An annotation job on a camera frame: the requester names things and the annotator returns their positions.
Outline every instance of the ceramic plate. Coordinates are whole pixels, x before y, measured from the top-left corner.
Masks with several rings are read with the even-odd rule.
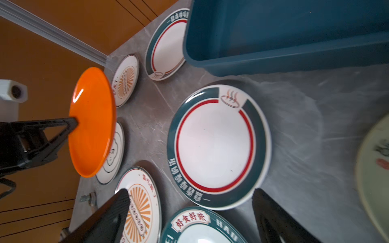
[[[243,236],[224,218],[201,207],[178,211],[165,226],[164,243],[243,243]]]
[[[152,80],[172,76],[185,62],[182,53],[189,9],[179,9],[162,21],[146,52],[146,72]]]
[[[155,183],[141,167],[134,166],[120,179],[115,193],[125,188],[131,199],[121,243],[156,243],[161,232],[161,203]]]
[[[229,85],[211,85],[189,96],[170,125],[168,164],[181,191],[214,210],[249,199],[264,180],[270,131],[257,103]]]
[[[116,107],[122,106],[131,96],[138,80],[139,60],[134,54],[126,56],[116,69],[112,81]]]
[[[358,151],[358,193],[378,231],[389,242],[389,115],[367,134]]]
[[[119,171],[124,152],[124,133],[120,123],[116,122],[114,140],[111,150],[96,178],[101,184],[109,183]]]
[[[72,163],[82,177],[93,177],[108,157],[116,124],[111,84],[101,69],[88,68],[78,79],[69,117],[78,122],[68,136]]]

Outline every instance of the marble countertop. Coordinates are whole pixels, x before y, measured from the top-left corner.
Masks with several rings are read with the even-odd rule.
[[[174,183],[168,167],[170,122],[181,102],[197,89],[235,79],[255,91],[272,133],[272,161],[261,188],[324,243],[383,242],[359,200],[354,168],[363,137],[389,113],[389,65],[214,77],[185,63],[167,80],[153,81],[144,69],[149,40],[169,13],[189,5],[189,0],[179,0],[108,56],[104,72],[110,80],[130,53],[138,56],[141,66],[132,96],[117,109],[125,134],[123,162],[107,185],[95,177],[80,179],[70,230],[92,214],[79,198],[95,191],[97,205],[102,206],[134,165],[147,169],[156,182],[162,227],[176,211],[193,205]],[[260,242],[251,200],[218,213],[248,242]]]

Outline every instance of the white block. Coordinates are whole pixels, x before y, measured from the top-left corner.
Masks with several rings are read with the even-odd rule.
[[[28,99],[27,86],[9,79],[0,79],[0,98],[18,103]]]

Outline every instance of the plate rim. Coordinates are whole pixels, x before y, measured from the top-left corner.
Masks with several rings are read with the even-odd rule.
[[[187,98],[184,99],[184,101],[179,106],[179,108],[180,108],[189,97],[191,97],[192,95],[196,94],[197,92],[199,92],[200,90],[203,90],[205,88],[219,87],[219,86],[231,86],[233,88],[241,90],[242,92],[244,92],[248,97],[250,97],[254,101],[253,105],[256,108],[256,111],[258,112],[258,114],[259,114],[259,116],[261,118],[262,124],[263,124],[263,129],[264,129],[264,132],[265,132],[265,141],[266,141],[265,159],[264,159],[264,162],[263,162],[262,171],[260,172],[259,177],[258,177],[256,183],[247,192],[247,194],[245,196],[243,196],[241,199],[237,200],[236,202],[234,202],[232,204],[229,204],[229,205],[226,205],[226,206],[222,206],[222,207],[208,207],[208,206],[204,206],[204,205],[199,204],[198,202],[196,202],[195,200],[193,200],[190,197],[187,197],[186,194],[183,193],[181,188],[180,188],[180,191],[185,195],[185,197],[187,197],[189,200],[191,200],[195,204],[197,204],[197,205],[199,205],[199,206],[201,206],[203,208],[209,209],[209,210],[217,210],[217,211],[229,210],[229,209],[235,208],[235,207],[245,203],[248,199],[250,199],[252,197],[255,189],[259,188],[262,185],[262,183],[265,180],[266,175],[267,175],[267,173],[269,171],[270,163],[271,163],[271,160],[272,160],[272,149],[273,149],[272,148],[272,136],[271,136],[271,131],[270,131],[270,128],[269,128],[266,116],[263,113],[262,109],[259,107],[257,101],[249,93],[247,93],[245,90],[242,90],[241,87],[239,87],[239,85],[236,85],[236,83],[234,83],[234,82],[238,82],[238,81],[237,80],[219,80],[219,81],[210,83],[208,85],[205,85],[205,86],[197,89],[195,92],[191,93]],[[172,124],[170,123],[169,130],[168,130],[169,131],[168,132],[168,138],[169,138],[171,127],[172,127]]]
[[[125,57],[120,61],[120,63],[119,63],[119,65],[117,66],[117,68],[115,69],[114,76],[112,77],[112,81],[111,81],[111,89],[113,90],[112,84],[114,83],[114,79],[115,79],[115,75],[116,75],[117,70],[119,69],[120,65],[124,62],[124,60],[127,59],[129,56],[134,56],[134,57],[137,59],[137,62],[138,62],[138,70],[137,70],[136,76],[134,77],[134,84],[133,84],[133,86],[132,86],[133,88],[132,88],[131,92],[129,93],[129,95],[127,96],[127,98],[125,99],[125,101],[124,101],[121,105],[116,106],[116,102],[115,102],[116,108],[119,108],[119,107],[123,106],[123,105],[128,101],[128,99],[130,98],[130,96],[131,96],[132,93],[134,92],[135,85],[136,85],[137,82],[138,82],[139,71],[140,71],[140,62],[139,62],[139,58],[135,55],[135,53],[131,53],[131,54],[128,54],[127,56],[125,56]]]
[[[164,235],[165,231],[168,229],[168,227],[171,227],[170,225],[172,224],[172,220],[177,217],[180,213],[184,212],[184,211],[187,211],[187,210],[190,210],[190,209],[193,209],[193,210],[201,210],[201,211],[205,211],[207,212],[208,214],[213,214],[215,215],[216,217],[224,220],[229,227],[232,227],[238,234],[239,236],[244,240],[244,243],[247,243],[248,241],[243,237],[243,235],[240,233],[240,231],[238,229],[236,229],[235,226],[233,226],[228,220],[226,220],[223,216],[221,216],[220,214],[214,212],[213,210],[209,209],[209,208],[205,208],[205,207],[202,207],[202,206],[189,206],[189,207],[185,207],[185,208],[182,208],[178,211],[176,211],[170,218],[169,220],[166,222],[165,226],[163,227],[163,230],[161,231],[161,237]]]
[[[368,141],[372,138],[373,134],[375,133],[376,128],[387,120],[389,120],[389,114],[384,115],[384,117],[382,117],[376,124],[374,124],[371,127],[371,129],[368,131],[366,136],[363,138],[363,141],[358,149],[358,152],[357,152],[357,155],[355,158],[356,164],[355,164],[355,169],[354,169],[354,176],[355,176],[355,181],[356,181],[356,185],[357,185],[358,197],[361,200],[362,206],[363,206],[366,214],[368,215],[370,222],[377,229],[377,231],[380,233],[380,235],[383,237],[383,239],[389,243],[389,234],[385,233],[385,231],[382,229],[382,227],[378,223],[378,220],[376,219],[375,214],[373,213],[373,211],[368,203],[368,200],[364,196],[364,191],[362,189],[362,179],[360,178],[360,176],[358,176],[358,175],[361,175],[360,166],[362,163],[361,156],[362,156],[363,150],[365,150],[365,147],[367,146]]]
[[[121,149],[121,154],[119,154],[119,158],[120,158],[120,160],[119,160],[119,162],[117,163],[117,165],[115,166],[115,168],[114,168],[114,170],[116,170],[115,171],[115,173],[114,173],[114,176],[109,180],[109,182],[107,182],[107,183],[101,183],[100,182],[100,180],[98,179],[98,177],[97,177],[97,174],[98,174],[98,172],[97,172],[97,174],[95,175],[95,177],[96,177],[96,179],[97,179],[97,181],[101,184],[101,185],[107,185],[107,184],[109,184],[111,181],[113,181],[113,179],[116,177],[116,175],[117,175],[117,173],[119,172],[119,169],[120,169],[120,166],[121,166],[121,163],[122,163],[122,161],[123,161],[123,156],[124,156],[124,130],[123,130],[123,126],[120,124],[120,122],[118,122],[118,121],[116,121],[116,124],[119,124],[119,126],[120,126],[120,128],[121,128],[121,135],[122,135],[122,149]]]
[[[161,232],[162,232],[162,210],[161,210],[161,200],[160,200],[160,197],[159,197],[159,193],[158,193],[158,188],[155,184],[155,181],[154,179],[151,177],[150,173],[147,172],[147,170],[143,167],[140,167],[140,166],[132,166],[130,167],[121,177],[120,177],[120,180],[119,182],[117,183],[116,185],[116,188],[115,188],[115,191],[114,193],[116,194],[116,190],[120,184],[120,181],[123,179],[123,177],[128,173],[130,172],[131,170],[135,170],[135,169],[138,169],[138,170],[141,170],[143,171],[144,173],[146,173],[148,175],[148,177],[150,178],[151,182],[153,183],[154,185],[154,188],[155,188],[155,193],[157,195],[157,200],[158,200],[158,205],[159,205],[159,229],[158,229],[158,237],[157,237],[157,242],[159,242],[160,240],[160,237],[161,237]]]
[[[160,23],[160,24],[158,25],[158,27],[155,29],[154,33],[152,34],[152,36],[151,36],[151,38],[150,38],[150,40],[149,40],[149,44],[147,45],[146,53],[145,53],[145,69],[146,69],[146,75],[147,75],[148,77],[149,77],[149,75],[148,75],[148,73],[147,73],[147,68],[146,68],[146,66],[148,65],[148,63],[147,63],[147,58],[146,58],[146,56],[147,56],[147,53],[148,53],[148,51],[149,51],[151,41],[152,41],[152,39],[153,39],[155,33],[159,30],[159,28],[161,27],[161,25],[165,22],[165,20],[167,20],[172,14],[174,14],[174,13],[180,11],[180,10],[188,10],[189,13],[190,13],[190,9],[189,9],[189,8],[181,8],[181,9],[174,10],[173,12],[171,12],[170,14],[168,14],[168,16],[167,16],[166,18],[164,18],[164,19],[161,21],[161,23]],[[162,78],[162,79],[154,79],[154,78],[151,78],[151,77],[149,77],[149,78],[152,79],[152,80],[154,80],[154,81],[162,81],[162,80],[165,80],[165,79],[171,77],[173,74],[175,74],[175,73],[182,67],[182,65],[184,65],[185,62],[186,62],[186,59],[185,59],[185,57],[184,57],[183,62],[176,68],[176,70],[174,70],[171,74],[169,74],[168,76],[166,76],[166,77],[164,77],[164,78]]]

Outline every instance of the plate with orange sunburst design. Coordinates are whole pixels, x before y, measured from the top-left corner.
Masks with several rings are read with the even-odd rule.
[[[161,232],[161,203],[151,176],[143,168],[134,166],[119,181],[115,193],[125,188],[130,207],[121,243],[156,243]]]
[[[122,106],[131,96],[138,80],[139,60],[134,54],[126,56],[119,64],[112,80],[116,107]]]

